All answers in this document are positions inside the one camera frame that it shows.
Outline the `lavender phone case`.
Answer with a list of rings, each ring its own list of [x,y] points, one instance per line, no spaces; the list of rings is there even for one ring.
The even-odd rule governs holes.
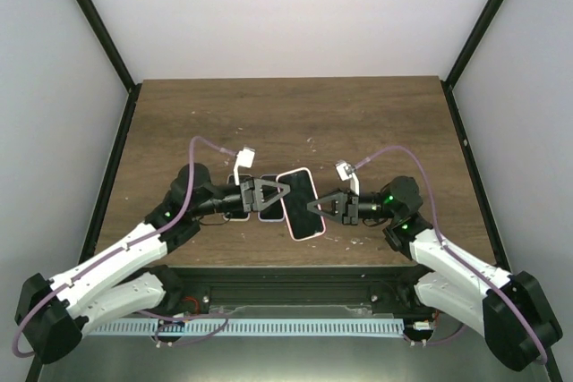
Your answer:
[[[274,190],[268,185],[262,187],[263,200],[266,201],[274,195]],[[285,219],[284,210],[279,200],[262,210],[258,218],[261,222],[282,222]]]

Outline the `beige phone case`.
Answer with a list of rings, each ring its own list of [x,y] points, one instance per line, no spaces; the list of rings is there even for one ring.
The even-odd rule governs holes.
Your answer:
[[[252,177],[249,174],[239,174],[238,178],[239,183],[244,183]],[[230,174],[227,177],[227,185],[235,186],[235,177],[233,174]],[[225,212],[222,217],[226,222],[245,222],[250,219],[250,213],[244,212],[241,208],[239,208],[238,210]]]

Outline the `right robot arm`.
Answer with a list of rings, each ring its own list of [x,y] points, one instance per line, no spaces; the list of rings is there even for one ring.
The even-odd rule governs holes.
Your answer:
[[[507,368],[521,371],[548,361],[548,350],[563,332],[539,281],[488,264],[446,239],[427,221],[415,179],[399,176],[380,191],[334,191],[307,203],[309,211],[341,225],[386,221],[390,248],[425,268],[398,289],[400,307],[416,313],[435,308],[480,334]]]

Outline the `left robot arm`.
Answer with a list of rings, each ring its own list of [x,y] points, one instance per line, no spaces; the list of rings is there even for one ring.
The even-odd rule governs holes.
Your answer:
[[[262,178],[215,185],[200,163],[185,165],[163,201],[123,239],[80,265],[52,276],[37,273],[22,285],[14,320],[13,354],[25,338],[30,356],[51,364],[69,354],[96,328],[131,313],[176,312],[183,287],[166,266],[148,264],[177,250],[201,230],[201,218],[262,212],[289,195],[291,187]]]

